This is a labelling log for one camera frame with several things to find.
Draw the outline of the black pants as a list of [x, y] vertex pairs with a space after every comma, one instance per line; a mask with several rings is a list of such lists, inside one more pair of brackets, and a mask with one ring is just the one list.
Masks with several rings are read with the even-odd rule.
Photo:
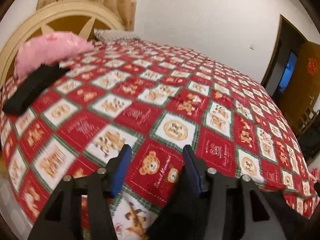
[[195, 197], [185, 167], [176, 189], [147, 230], [150, 239], [303, 239], [308, 219], [280, 191], [261, 192], [253, 180], [206, 171], [208, 191]]

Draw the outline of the red patchwork bear bedspread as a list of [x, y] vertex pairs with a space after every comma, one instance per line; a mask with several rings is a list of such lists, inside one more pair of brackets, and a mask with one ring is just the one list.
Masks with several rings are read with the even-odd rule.
[[189, 144], [224, 175], [246, 174], [310, 217], [319, 198], [298, 141], [251, 77], [191, 49], [141, 40], [95, 43], [20, 117], [1, 115], [1, 143], [17, 203], [33, 224], [65, 174], [87, 176], [132, 147], [132, 164], [111, 203], [119, 239], [145, 239], [169, 198]]

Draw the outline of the wooden chair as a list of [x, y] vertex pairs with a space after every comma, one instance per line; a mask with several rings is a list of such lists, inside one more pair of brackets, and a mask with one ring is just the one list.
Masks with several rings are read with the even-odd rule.
[[294, 134], [296, 139], [299, 139], [304, 135], [307, 130], [316, 122], [319, 115], [319, 111], [315, 111], [312, 106], [308, 106], [305, 112], [295, 122]]

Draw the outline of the folded black garment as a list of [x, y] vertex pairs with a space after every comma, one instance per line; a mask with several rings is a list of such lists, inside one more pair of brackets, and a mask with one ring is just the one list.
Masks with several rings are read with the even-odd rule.
[[37, 97], [71, 68], [61, 68], [60, 64], [42, 64], [32, 72], [9, 98], [2, 110], [9, 115], [22, 115]]

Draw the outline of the brown wooden door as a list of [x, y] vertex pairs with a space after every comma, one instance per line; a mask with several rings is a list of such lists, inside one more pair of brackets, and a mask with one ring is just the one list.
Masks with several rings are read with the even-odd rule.
[[[315, 76], [307, 73], [309, 58], [318, 61], [318, 72]], [[284, 92], [276, 101], [283, 117], [294, 133], [295, 122], [308, 106], [314, 107], [319, 96], [319, 44], [305, 42], [299, 49], [298, 59], [291, 79]]]

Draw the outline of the striped grey pillow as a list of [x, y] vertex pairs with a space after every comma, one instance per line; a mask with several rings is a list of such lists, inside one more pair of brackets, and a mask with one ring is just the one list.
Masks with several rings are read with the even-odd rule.
[[93, 33], [97, 40], [109, 43], [115, 41], [125, 40], [140, 40], [140, 37], [132, 31], [124, 30], [108, 30], [108, 29], [94, 29]]

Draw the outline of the pink fluffy pillow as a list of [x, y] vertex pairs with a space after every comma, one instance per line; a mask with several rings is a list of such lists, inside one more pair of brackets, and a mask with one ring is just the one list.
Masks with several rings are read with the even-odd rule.
[[14, 77], [23, 79], [39, 68], [92, 51], [94, 45], [70, 31], [54, 31], [31, 38], [18, 50]]

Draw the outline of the red paper door decoration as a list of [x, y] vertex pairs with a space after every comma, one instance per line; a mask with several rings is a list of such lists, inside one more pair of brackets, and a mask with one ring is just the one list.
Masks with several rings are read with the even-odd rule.
[[307, 73], [312, 75], [312, 76], [315, 76], [318, 72], [318, 61], [316, 58], [309, 58], [308, 59], [308, 65], [307, 65]]

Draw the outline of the cream wooden headboard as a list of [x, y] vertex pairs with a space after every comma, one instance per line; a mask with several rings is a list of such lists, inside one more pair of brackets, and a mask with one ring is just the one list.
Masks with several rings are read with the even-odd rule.
[[71, 31], [90, 40], [95, 28], [125, 29], [116, 14], [93, 1], [63, 0], [36, 11], [20, 24], [1, 50], [1, 85], [13, 74], [16, 54], [25, 41], [54, 31]]

